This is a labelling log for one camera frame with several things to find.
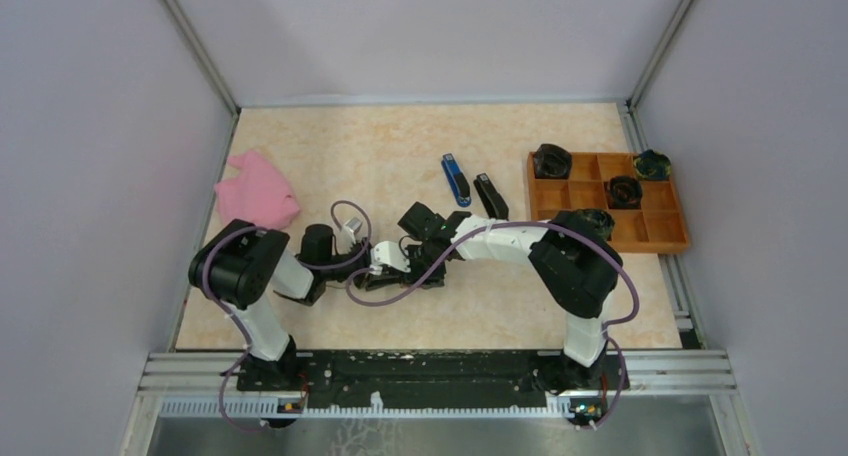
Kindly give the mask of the blue stapler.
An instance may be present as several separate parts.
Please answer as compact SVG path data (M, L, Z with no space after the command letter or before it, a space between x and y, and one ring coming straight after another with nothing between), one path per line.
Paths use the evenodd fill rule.
M442 156L441 167L457 205L469 207L472 203L470 185L452 153Z

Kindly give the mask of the black stapler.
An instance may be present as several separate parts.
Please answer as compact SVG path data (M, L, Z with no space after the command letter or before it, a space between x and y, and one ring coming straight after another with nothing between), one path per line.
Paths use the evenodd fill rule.
M486 173L474 178L474 187L489 218L509 219L509 206Z

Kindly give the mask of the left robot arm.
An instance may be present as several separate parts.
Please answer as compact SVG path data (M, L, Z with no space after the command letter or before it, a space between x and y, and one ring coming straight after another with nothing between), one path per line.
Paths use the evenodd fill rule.
M267 293L313 306L329 282L343 282L370 263L367 237L346 253L334 250L335 232L325 224L307 227L299 254L288 234L234 219L192 259L191 286L235 319L248 345L242 365L277 390L292 387L300 375L294 337L283 329Z

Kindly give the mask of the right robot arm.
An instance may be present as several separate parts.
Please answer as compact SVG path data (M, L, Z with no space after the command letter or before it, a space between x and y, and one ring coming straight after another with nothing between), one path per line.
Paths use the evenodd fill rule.
M623 260L576 212L563 210L541 222L510 222L468 211L442 217L416 202L398 224L412 243L374 246L370 272L356 280L359 288L440 288L450 261L528 266L566 313L560 361L544 365L541 374L552 377L562 371L576 388L588 388L600 379L609 346L602 334L604 305L617 285Z

